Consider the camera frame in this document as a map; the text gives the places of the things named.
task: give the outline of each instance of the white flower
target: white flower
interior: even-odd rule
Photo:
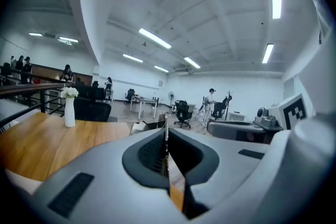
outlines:
[[[61,98],[74,98],[78,96],[78,91],[75,88],[63,88],[60,94]]]

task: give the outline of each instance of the railing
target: railing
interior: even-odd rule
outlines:
[[[61,113],[64,112],[63,110],[61,110],[65,106],[65,104],[63,104],[60,101],[61,88],[74,86],[75,85],[74,82],[63,82],[60,80],[49,79],[46,77],[24,73],[18,70],[7,69],[3,67],[0,67],[0,69],[2,71],[1,74],[2,86],[0,87],[0,99],[8,98],[29,106],[28,108],[22,111],[19,111],[5,119],[2,119],[0,121],[0,127],[3,127],[4,125],[10,123],[11,121],[17,119],[18,117],[34,109],[40,108],[42,113],[46,113],[47,110],[48,114],[53,114],[55,112],[61,112]],[[15,78],[15,76],[12,76],[13,73],[23,74],[24,76],[29,77],[30,84],[18,84],[20,82],[20,79]],[[33,78],[53,83],[32,84]],[[15,85],[3,86],[3,84],[9,84],[10,82],[14,83]],[[57,106],[55,108],[50,108],[50,104],[55,104]]]

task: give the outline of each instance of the wooden wall panel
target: wooden wall panel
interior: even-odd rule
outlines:
[[[57,74],[60,77],[63,73],[63,70],[61,69],[39,66],[39,65],[34,65],[34,64],[31,64],[31,65],[33,66],[32,67],[33,74],[36,74],[39,76],[54,79],[57,76]],[[84,82],[85,85],[90,86],[92,83],[92,76],[80,74],[80,73],[73,73],[73,75],[74,75],[74,81],[76,81],[77,77],[80,77],[80,80]]]

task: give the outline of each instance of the woman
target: woman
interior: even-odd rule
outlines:
[[[20,58],[15,63],[15,70],[22,71],[23,69],[23,55],[20,56]],[[21,80],[21,75],[18,73],[13,73],[13,77],[16,79]]]
[[[73,75],[70,65],[66,65],[60,80],[65,79],[67,82],[73,82]]]
[[[106,99],[106,90],[110,90],[109,101],[111,101],[111,89],[112,89],[112,79],[110,77],[108,77],[107,82],[105,82],[104,95],[105,95],[105,99]]]

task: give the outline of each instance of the white vase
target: white vase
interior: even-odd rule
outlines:
[[[74,98],[65,98],[64,119],[66,127],[74,127],[75,125],[75,110]]]

